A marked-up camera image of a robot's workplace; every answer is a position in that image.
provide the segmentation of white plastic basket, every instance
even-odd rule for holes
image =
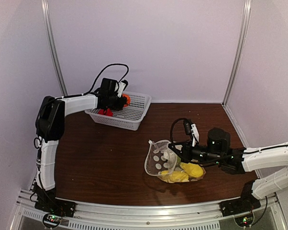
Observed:
[[[94,122],[136,131],[145,117],[152,97],[142,93],[123,92],[129,95],[130,105],[119,111],[112,111],[113,116],[98,114],[99,109],[86,110]]]

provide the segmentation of red object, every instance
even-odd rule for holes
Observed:
[[[106,110],[100,109],[100,110],[98,111],[98,114],[100,114],[100,115],[105,115],[105,116],[113,116],[113,112],[111,112],[110,109],[106,109]]]

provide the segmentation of white dot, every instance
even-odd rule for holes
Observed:
[[[162,168],[161,164],[155,164],[155,167],[156,167],[157,169],[161,169],[161,168]]]
[[[155,161],[159,161],[159,157],[158,156],[154,156],[154,160]]]

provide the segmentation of table surface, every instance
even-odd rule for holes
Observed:
[[[240,196],[255,172],[229,175],[217,166],[206,168],[197,182],[167,184],[144,170],[148,140],[169,139],[172,122],[179,117],[196,123],[200,144],[219,127],[231,134],[231,147],[242,147],[220,104],[153,103],[137,131],[96,124],[84,112],[66,117],[55,165],[57,197],[107,205],[177,205]],[[182,124],[174,130],[177,141],[187,140]]]

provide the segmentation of white panel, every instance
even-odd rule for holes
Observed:
[[[0,0],[0,230],[35,170],[34,122],[42,99],[60,95],[40,0]]]
[[[128,91],[154,102],[223,100],[243,0],[52,0],[49,8],[69,94],[87,91],[104,66],[122,62],[131,68]],[[103,77],[124,71],[113,67]]]
[[[253,1],[229,107],[248,146],[288,141],[288,0]],[[288,222],[288,191],[281,193],[285,193],[279,199]]]

